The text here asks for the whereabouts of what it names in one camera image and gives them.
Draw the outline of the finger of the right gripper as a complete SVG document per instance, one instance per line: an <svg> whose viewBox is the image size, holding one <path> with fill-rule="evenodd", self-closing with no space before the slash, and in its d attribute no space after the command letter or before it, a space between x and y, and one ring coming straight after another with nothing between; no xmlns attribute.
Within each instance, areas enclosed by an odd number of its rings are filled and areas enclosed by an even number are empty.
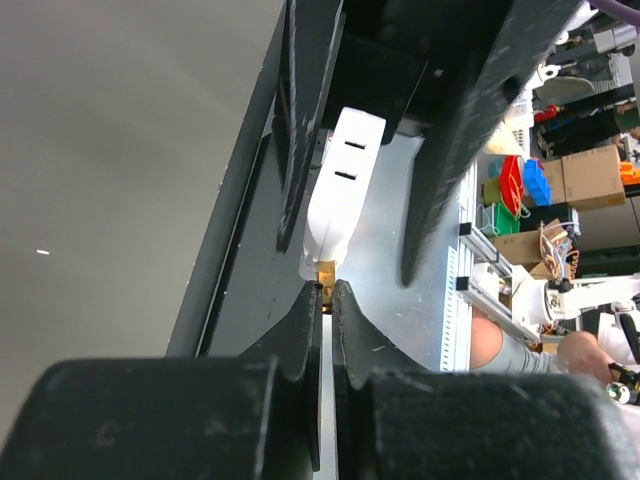
<svg viewBox="0 0 640 480"><path fill-rule="evenodd" d="M288 250L339 50L341 1L287 1L273 118L282 208L276 249Z"/></svg>
<svg viewBox="0 0 640 480"><path fill-rule="evenodd" d="M415 155L406 207L400 282L410 286L429 250L429 237L461 177L521 93L575 1L487 1L475 32L457 58L440 119Z"/></svg>

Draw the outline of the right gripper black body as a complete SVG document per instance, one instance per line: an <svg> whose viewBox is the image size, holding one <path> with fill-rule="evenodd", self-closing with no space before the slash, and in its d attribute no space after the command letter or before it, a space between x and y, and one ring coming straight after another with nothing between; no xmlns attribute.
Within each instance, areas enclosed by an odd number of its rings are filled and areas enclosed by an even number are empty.
<svg viewBox="0 0 640 480"><path fill-rule="evenodd" d="M438 125L474 87L509 1L348 1L329 91L329 124L346 108L381 117L383 140Z"/></svg>

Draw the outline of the person forearm grey sleeve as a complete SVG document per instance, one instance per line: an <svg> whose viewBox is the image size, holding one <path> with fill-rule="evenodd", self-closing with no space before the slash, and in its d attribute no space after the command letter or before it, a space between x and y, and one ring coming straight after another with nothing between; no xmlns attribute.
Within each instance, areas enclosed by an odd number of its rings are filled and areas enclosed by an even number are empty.
<svg viewBox="0 0 640 480"><path fill-rule="evenodd" d="M489 373L578 373L609 382L614 360L590 333L574 332L565 337L555 354L534 352L505 333L479 311L473 311L470 369Z"/></svg>

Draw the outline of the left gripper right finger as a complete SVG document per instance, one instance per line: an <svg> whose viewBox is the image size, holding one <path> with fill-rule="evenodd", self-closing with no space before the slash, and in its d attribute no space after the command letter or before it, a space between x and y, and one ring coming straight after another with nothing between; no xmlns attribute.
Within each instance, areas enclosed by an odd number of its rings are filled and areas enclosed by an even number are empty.
<svg viewBox="0 0 640 480"><path fill-rule="evenodd" d="M343 479L635 479L637 435L599 385L565 374L429 371L333 290Z"/></svg>

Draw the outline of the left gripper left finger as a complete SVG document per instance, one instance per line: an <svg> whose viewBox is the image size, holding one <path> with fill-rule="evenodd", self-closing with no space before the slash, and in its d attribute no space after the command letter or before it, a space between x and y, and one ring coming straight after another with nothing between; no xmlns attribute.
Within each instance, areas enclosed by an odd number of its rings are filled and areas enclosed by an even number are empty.
<svg viewBox="0 0 640 480"><path fill-rule="evenodd" d="M309 479L320 466L322 293L235 357L81 359L35 383L5 479Z"/></svg>

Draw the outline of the white plug adapter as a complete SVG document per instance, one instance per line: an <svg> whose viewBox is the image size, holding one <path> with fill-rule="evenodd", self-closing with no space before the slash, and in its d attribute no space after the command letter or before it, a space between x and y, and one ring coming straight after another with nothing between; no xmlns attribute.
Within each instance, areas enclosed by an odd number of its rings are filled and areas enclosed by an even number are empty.
<svg viewBox="0 0 640 480"><path fill-rule="evenodd" d="M360 219L386 121L345 107L324 150L307 210L300 276L312 280L322 262L341 264Z"/></svg>

